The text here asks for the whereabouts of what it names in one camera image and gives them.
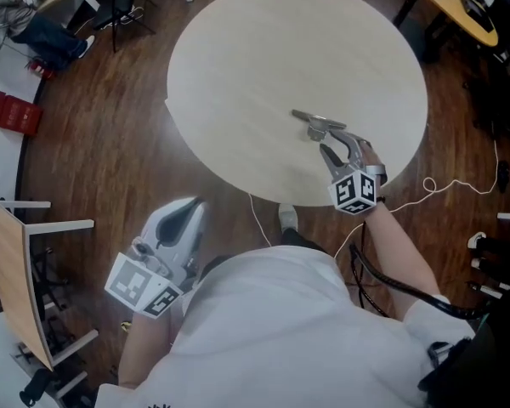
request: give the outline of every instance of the white tabletop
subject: white tabletop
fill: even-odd
[[[291,109],[370,140],[389,181],[415,155],[427,121],[416,57],[361,0],[216,0],[181,34],[167,83],[173,120],[208,168],[299,206],[331,205],[331,175]]]

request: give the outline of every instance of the white shoe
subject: white shoe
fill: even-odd
[[[282,232],[288,228],[298,231],[297,211],[291,204],[280,204],[278,207],[278,218],[280,218]]]
[[[479,233],[476,233],[473,235],[470,239],[468,239],[467,248],[468,249],[476,249],[476,242],[478,239],[487,237],[485,233],[482,233],[481,231]]]
[[[91,35],[90,37],[88,37],[87,41],[85,41],[85,42],[87,43],[87,48],[85,48],[85,51],[79,55],[78,59],[81,59],[85,54],[87,54],[87,51],[91,48],[91,46],[94,43],[94,35]]]

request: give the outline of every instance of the floor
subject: floor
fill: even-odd
[[[111,51],[111,32],[101,32],[93,50],[45,87],[45,110],[39,133],[28,146],[22,197],[49,200],[47,221],[92,218],[92,231],[48,238],[60,273],[72,284],[68,326],[81,334],[90,326],[101,336],[82,351],[90,384],[112,380],[126,334],[120,329],[130,313],[104,292],[118,252],[128,248],[147,216],[181,196],[198,195],[209,202],[211,218],[201,262],[219,254],[264,247],[247,194],[213,175],[194,157],[179,136],[164,104],[167,65],[179,34],[213,0],[156,0],[147,22],[157,34],[146,36],[134,26],[123,30],[120,50]],[[366,0],[392,18],[404,0]],[[436,10],[420,0],[412,12],[426,25]],[[80,35],[88,35],[85,27]],[[473,127],[469,93],[462,87],[468,68],[457,51],[445,48],[435,65],[423,65],[428,89],[428,128],[420,150],[406,170],[387,188],[388,206],[417,201],[426,192],[423,178],[439,187],[457,178],[477,189],[491,187],[495,174],[493,142]],[[499,157],[510,162],[510,139],[497,141]],[[279,240],[276,205],[255,200],[255,210],[273,243]],[[475,304],[480,297],[465,281],[479,278],[469,268],[466,242],[476,231],[510,238],[510,225],[498,224],[496,213],[510,212],[510,185],[502,195],[476,195],[463,186],[407,207],[396,214],[405,231],[433,268],[442,291],[453,303]],[[334,253],[359,222],[328,208],[301,208],[300,231]],[[376,260],[368,241],[369,258]],[[338,264],[351,281],[349,253]],[[371,295],[392,313],[384,287]],[[356,289],[352,288],[356,298]]]

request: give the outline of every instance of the shoe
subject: shoe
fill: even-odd
[[[78,59],[81,59],[85,54],[87,54],[87,51],[91,48],[91,46],[94,43],[94,35],[88,37],[87,41],[85,42],[87,43],[87,48],[85,48],[85,51],[79,55]]]
[[[487,237],[485,233],[482,233],[481,231],[473,235],[470,239],[468,239],[467,248],[468,249],[476,249],[476,242],[478,239],[481,239],[482,237]]]
[[[298,231],[297,211],[291,204],[280,204],[278,207],[278,218],[280,218],[281,232],[288,228]]]

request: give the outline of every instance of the person sitting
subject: person sitting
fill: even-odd
[[[8,36],[14,43],[28,45],[54,71],[64,70],[82,58],[94,42],[94,36],[87,41],[77,38],[38,14],[25,0],[0,0],[0,24],[8,26]]]

